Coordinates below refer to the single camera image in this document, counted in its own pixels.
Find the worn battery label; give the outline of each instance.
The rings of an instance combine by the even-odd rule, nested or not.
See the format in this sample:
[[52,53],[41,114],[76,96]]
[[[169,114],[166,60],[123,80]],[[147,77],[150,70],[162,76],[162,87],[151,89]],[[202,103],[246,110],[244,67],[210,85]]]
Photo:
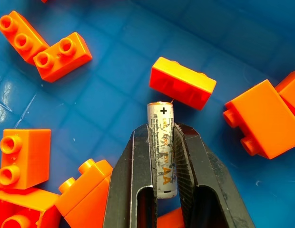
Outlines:
[[153,138],[153,151],[157,170],[157,197],[171,198],[177,195],[174,166],[173,104],[150,103],[147,106],[148,125]]

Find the blue surface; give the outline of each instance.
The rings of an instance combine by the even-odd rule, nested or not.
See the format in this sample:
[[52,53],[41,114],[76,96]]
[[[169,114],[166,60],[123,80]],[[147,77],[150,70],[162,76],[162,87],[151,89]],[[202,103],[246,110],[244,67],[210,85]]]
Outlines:
[[[0,34],[0,139],[5,128],[52,129],[50,179],[39,187],[58,193],[88,158],[116,164],[147,103],[171,101],[148,87],[164,56],[217,81],[201,112],[175,101],[176,121],[225,163],[256,227],[295,228],[295,149],[250,157],[222,117],[225,102],[295,70],[295,0],[0,0],[0,17],[12,10],[50,45],[78,32],[94,57],[49,84]],[[161,201],[159,213],[178,201]]]

